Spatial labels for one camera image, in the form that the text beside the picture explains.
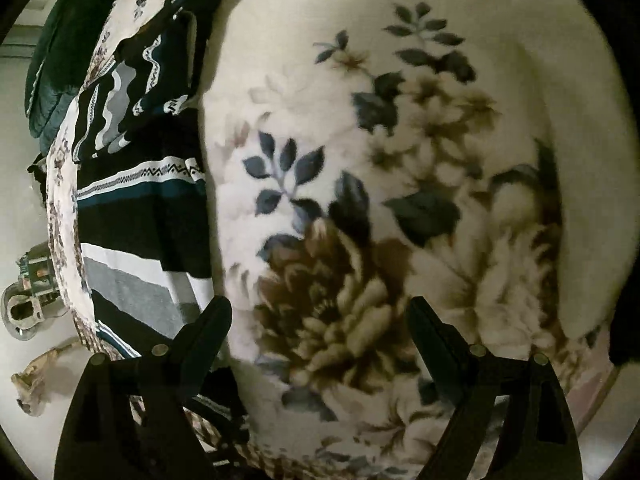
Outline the black patterned knit sweater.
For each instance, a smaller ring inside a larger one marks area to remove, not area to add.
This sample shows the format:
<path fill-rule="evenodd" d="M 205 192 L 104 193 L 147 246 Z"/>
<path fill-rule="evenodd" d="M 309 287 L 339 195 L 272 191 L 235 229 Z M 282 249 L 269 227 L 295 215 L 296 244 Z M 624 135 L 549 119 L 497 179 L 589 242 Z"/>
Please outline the black patterned knit sweater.
<path fill-rule="evenodd" d="M 221 0 L 165 0 L 79 98 L 72 159 L 96 336 L 133 358 L 174 338 L 214 285 L 198 110 Z"/>

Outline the brown crumpled item on floor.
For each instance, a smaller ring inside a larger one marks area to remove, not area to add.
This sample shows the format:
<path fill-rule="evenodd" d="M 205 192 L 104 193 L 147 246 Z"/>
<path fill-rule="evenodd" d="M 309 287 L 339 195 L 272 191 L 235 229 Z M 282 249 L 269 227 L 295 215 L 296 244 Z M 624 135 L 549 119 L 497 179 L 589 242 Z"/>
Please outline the brown crumpled item on floor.
<path fill-rule="evenodd" d="M 32 359 L 22 372 L 11 375 L 16 390 L 16 403 L 24 414 L 39 417 L 55 393 L 70 392 L 73 371 L 68 358 L 81 348 L 78 338 L 64 341 Z"/>

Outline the white floral fleece blanket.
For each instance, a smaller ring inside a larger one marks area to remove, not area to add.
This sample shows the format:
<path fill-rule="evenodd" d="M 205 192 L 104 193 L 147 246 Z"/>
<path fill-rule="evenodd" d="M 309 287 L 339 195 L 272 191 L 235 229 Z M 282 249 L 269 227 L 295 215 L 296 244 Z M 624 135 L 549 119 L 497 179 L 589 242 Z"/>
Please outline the white floral fleece blanket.
<path fill-rule="evenodd" d="M 115 0 L 49 153 L 56 276 L 96 336 L 79 98 L 165 0 Z M 580 0 L 221 0 L 195 99 L 229 335 L 186 408 L 270 479 L 413 479 L 454 411 L 423 297 L 495 356 L 544 354 L 576 416 L 639 233 L 638 138 Z"/>

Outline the dark teal quilted duvet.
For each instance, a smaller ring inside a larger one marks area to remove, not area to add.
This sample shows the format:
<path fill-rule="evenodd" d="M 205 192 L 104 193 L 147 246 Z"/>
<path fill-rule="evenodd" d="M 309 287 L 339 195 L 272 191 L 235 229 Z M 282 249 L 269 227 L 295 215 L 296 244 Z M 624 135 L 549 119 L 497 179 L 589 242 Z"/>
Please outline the dark teal quilted duvet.
<path fill-rule="evenodd" d="M 115 0 L 58 0 L 44 23 L 25 82 L 30 135 L 45 155 L 86 79 Z"/>

